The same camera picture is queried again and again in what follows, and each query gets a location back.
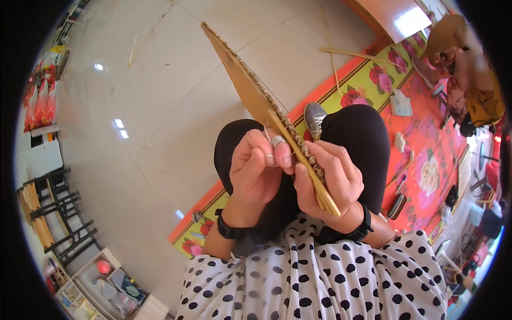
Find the straw hat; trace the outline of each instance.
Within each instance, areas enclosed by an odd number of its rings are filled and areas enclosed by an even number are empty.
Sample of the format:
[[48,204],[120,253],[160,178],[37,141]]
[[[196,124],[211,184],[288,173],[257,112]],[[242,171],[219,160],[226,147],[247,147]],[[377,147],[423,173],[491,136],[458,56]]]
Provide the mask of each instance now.
[[451,47],[459,46],[455,31],[465,26],[466,20],[458,14],[445,15],[441,21],[436,23],[430,32],[425,51],[431,65],[436,65],[435,55],[437,52],[444,52]]

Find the gray sneaker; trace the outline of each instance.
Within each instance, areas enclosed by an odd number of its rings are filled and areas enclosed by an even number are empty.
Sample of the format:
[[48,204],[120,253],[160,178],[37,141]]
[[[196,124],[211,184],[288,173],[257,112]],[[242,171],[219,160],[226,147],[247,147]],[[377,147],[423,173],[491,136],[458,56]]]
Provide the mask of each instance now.
[[322,134],[322,121],[327,116],[327,112],[316,102],[310,102],[304,108],[304,120],[313,141],[320,139]]

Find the finger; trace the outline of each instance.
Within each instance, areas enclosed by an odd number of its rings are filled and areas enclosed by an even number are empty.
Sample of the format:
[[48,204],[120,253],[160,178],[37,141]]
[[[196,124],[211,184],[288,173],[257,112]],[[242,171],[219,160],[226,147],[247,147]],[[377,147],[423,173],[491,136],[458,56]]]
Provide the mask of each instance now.
[[343,170],[345,170],[345,174],[347,175],[347,178],[350,181],[358,181],[359,175],[357,174],[357,167],[352,162],[352,159],[350,159],[350,155],[347,152],[347,149],[344,146],[336,145],[327,141],[317,141],[315,144],[318,144],[322,148],[324,148],[325,151],[328,153],[335,155],[339,158]]
[[256,184],[266,167],[265,155],[260,149],[254,148],[252,149],[251,157],[247,160],[243,168],[239,170],[239,173],[244,177],[245,182],[252,186]]
[[[278,135],[278,133],[273,129],[267,129],[268,137],[270,139],[274,138]],[[286,172],[290,172],[292,170],[288,170],[292,165],[291,160],[291,148],[287,142],[281,142],[274,148],[274,158],[276,163]]]
[[302,163],[295,165],[295,189],[297,190],[297,203],[303,212],[316,212],[320,206],[316,201],[313,181],[309,177],[306,166]]
[[336,188],[348,185],[347,175],[337,156],[330,154],[319,144],[309,141],[304,143],[307,145],[309,153],[315,157],[318,165],[325,170],[325,179],[328,185]]
[[258,129],[249,130],[245,136],[240,140],[237,147],[233,151],[233,157],[231,158],[231,171],[237,172],[252,156],[252,150],[258,148],[263,152],[265,162],[268,165],[274,166],[274,150],[272,145],[267,140],[267,137],[263,135]]

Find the sneaker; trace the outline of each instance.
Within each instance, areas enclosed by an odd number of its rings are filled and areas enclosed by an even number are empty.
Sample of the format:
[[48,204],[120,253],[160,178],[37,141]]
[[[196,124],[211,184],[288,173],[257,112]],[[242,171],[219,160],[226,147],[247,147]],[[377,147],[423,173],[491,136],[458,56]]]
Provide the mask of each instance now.
[[419,76],[425,80],[426,86],[429,87],[429,89],[433,89],[436,86],[435,84],[432,84],[432,82],[435,81],[431,80],[433,70],[430,69],[425,62],[416,56],[411,57],[411,62],[413,63],[414,70],[416,70]]
[[327,112],[316,102],[310,102],[304,108],[304,120],[306,128],[311,133],[313,141],[320,139],[322,134],[322,121],[327,116]]

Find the wooden table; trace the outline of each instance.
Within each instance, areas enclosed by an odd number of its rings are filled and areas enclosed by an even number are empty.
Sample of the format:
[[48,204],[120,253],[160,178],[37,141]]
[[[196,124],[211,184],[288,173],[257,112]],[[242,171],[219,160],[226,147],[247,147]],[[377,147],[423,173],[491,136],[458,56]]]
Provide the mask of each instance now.
[[367,51],[375,55],[432,23],[414,0],[343,0],[377,35]]

